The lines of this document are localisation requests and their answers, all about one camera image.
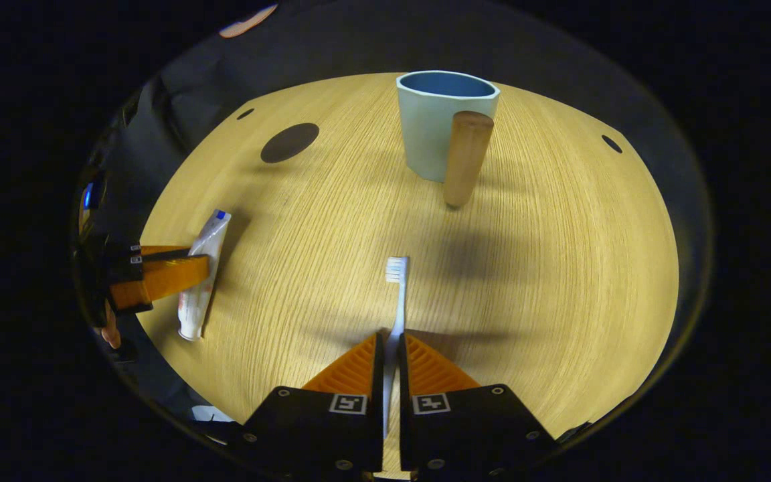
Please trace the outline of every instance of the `light blue mug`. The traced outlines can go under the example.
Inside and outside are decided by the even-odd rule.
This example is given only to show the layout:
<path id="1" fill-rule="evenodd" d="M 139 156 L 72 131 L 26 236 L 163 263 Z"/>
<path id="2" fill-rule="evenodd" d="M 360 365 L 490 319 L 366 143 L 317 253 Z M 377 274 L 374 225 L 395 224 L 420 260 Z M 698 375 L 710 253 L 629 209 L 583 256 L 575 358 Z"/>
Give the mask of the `light blue mug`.
<path id="1" fill-rule="evenodd" d="M 471 110 L 492 118 L 500 92 L 486 80 L 446 70 L 399 76 L 398 106 L 406 165 L 420 177 L 444 183 L 454 114 Z"/>

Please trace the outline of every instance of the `white toothbrush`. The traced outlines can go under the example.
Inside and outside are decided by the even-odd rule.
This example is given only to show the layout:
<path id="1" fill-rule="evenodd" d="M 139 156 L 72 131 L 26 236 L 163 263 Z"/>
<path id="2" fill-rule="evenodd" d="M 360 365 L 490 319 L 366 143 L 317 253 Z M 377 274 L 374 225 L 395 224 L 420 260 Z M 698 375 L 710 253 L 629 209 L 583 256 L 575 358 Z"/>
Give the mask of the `white toothbrush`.
<path id="1" fill-rule="evenodd" d="M 394 373 L 398 368 L 398 341 L 404 333 L 406 321 L 406 275 L 410 266 L 410 259 L 404 257 L 390 257 L 385 265 L 385 280 L 390 283 L 400 283 L 400 295 L 398 296 L 398 314 L 394 318 L 392 332 L 385 342 L 385 370 L 383 371 L 383 438 L 388 434 L 389 403 L 392 401 L 392 384 Z"/>

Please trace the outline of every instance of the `toothbrush handle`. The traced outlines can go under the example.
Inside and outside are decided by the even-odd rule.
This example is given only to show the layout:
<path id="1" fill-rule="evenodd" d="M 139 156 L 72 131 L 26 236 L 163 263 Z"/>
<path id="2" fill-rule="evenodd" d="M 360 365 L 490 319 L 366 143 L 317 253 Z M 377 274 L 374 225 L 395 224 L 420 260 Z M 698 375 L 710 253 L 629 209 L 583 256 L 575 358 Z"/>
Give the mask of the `toothbrush handle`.
<path id="1" fill-rule="evenodd" d="M 385 342 L 385 370 L 383 371 L 383 437 L 388 435 L 388 415 L 392 402 L 392 385 L 398 368 L 398 342 L 404 333 L 406 320 L 406 283 L 400 284 L 398 296 L 398 314 L 394 319 L 394 327 Z"/>

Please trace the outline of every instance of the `wooden handle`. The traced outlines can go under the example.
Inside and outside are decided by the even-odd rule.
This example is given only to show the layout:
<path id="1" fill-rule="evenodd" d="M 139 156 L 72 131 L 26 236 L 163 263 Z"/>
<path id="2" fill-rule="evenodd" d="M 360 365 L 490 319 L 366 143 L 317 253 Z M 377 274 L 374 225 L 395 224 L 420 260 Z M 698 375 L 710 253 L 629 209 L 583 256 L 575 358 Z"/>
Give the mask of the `wooden handle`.
<path id="1" fill-rule="evenodd" d="M 493 125 L 492 119 L 479 112 L 462 110 L 454 114 L 448 167 L 444 174 L 444 201 L 448 205 L 459 208 L 471 197 L 487 154 Z"/>

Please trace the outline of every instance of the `wood grain surface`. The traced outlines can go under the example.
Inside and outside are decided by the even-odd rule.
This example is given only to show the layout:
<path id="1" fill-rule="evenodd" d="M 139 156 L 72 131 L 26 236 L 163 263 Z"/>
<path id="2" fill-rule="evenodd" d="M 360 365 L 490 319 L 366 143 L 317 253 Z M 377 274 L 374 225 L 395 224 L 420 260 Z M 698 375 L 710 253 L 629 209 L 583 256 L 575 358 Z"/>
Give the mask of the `wood grain surface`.
<path id="1" fill-rule="evenodd" d="M 302 386 L 391 329 L 398 286 L 386 259 L 409 256 L 407 330 L 480 384 L 510 385 L 552 436 L 602 417 L 653 368 L 677 302 L 672 226 L 645 164 L 608 125 L 496 84 L 477 188 L 450 210 L 443 185 L 405 165 L 397 76 L 255 98 L 196 147 L 141 243 L 189 244 L 214 208 L 233 214 L 204 338 L 177 334 L 177 297 L 139 315 L 147 335 L 242 423 L 276 385 Z M 261 161 L 298 123 L 319 126 L 315 141 Z M 381 475 L 406 478 L 397 400 L 395 388 Z"/>

